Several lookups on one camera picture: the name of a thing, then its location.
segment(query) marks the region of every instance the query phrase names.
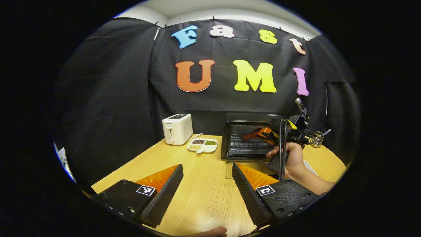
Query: white wall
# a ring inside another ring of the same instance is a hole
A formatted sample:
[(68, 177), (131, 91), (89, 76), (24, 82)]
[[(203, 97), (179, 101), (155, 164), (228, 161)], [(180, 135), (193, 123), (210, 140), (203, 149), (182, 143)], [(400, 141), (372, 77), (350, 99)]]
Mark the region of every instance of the white wall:
[[(285, 17), (292, 19), (293, 15), (291, 13), (288, 14), (289, 15), (285, 14)], [(265, 24), (275, 28), (282, 27), (283, 30), (290, 32), (291, 34), (294, 34), (296, 36), (299, 36), (300, 38), (305, 37), (305, 39), (312, 39), (320, 34), (320, 32), (317, 29), (315, 29), (310, 24), (307, 24), (305, 21), (300, 20), (298, 17), (295, 17), (293, 21), (300, 21), (299, 24), (301, 26), (291, 22), (292, 20), (282, 19), (262, 12), (235, 8), (215, 8), (197, 10), (187, 12), (169, 19), (164, 14), (156, 10), (137, 4), (124, 11), (118, 17), (137, 18), (151, 23), (159, 22), (157, 25), (160, 27), (164, 27), (165, 24), (170, 26), (182, 22), (212, 19), (212, 16), (215, 16), (215, 19), (243, 20), (248, 22)]]

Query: orange object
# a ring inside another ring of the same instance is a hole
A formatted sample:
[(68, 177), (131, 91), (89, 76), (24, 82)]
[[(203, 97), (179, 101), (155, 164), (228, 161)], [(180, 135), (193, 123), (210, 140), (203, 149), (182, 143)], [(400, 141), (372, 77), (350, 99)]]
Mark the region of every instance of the orange object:
[(235, 162), (238, 167), (240, 168), (241, 172), (246, 177), (247, 181), (251, 184), (253, 187), (253, 190), (256, 190), (258, 187), (262, 187), (265, 185), (270, 185), (273, 183), (279, 182), (279, 180), (270, 177), (267, 174), (264, 174), (258, 170), (255, 170), (251, 167), (248, 167), (247, 165), (240, 164)]
[(167, 182), (168, 178), (173, 174), (174, 170), (176, 170), (178, 165), (179, 164), (176, 164), (174, 166), (156, 172), (155, 174), (144, 177), (143, 179), (140, 179), (135, 183), (138, 183), (140, 185), (146, 185), (149, 187), (154, 187), (156, 188), (157, 193), (159, 193), (164, 184)]

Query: sectioned plate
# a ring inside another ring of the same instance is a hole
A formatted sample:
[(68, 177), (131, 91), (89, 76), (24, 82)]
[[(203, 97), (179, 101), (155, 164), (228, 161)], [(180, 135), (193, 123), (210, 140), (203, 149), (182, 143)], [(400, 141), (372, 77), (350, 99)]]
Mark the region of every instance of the sectioned plate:
[[(206, 142), (216, 142), (215, 145), (206, 145)], [(210, 138), (195, 138), (187, 145), (187, 149), (196, 153), (210, 153), (216, 151), (218, 147), (218, 140)]]

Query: white cord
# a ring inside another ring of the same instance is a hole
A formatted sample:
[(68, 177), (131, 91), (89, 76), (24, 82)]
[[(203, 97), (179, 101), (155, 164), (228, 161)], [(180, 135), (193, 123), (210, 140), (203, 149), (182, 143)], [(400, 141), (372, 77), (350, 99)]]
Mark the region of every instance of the white cord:
[(194, 136), (194, 137), (192, 137), (192, 138), (188, 139), (188, 141), (189, 141), (189, 140), (191, 140), (191, 139), (193, 139), (193, 138), (195, 138), (195, 137), (199, 137), (200, 135), (203, 135), (203, 133), (199, 133), (199, 134), (197, 134), (196, 136)]

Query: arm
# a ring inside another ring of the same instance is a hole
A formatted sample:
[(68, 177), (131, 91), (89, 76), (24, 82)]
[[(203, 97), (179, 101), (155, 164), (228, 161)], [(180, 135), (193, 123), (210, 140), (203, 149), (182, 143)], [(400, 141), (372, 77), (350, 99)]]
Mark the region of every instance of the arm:
[[(293, 179), (317, 195), (329, 191), (335, 185), (334, 182), (323, 180), (305, 167), (303, 151), (299, 144), (288, 142), (286, 148), (290, 153), (285, 166), (285, 178)], [(266, 157), (271, 159), (278, 152), (279, 147), (277, 146)]]

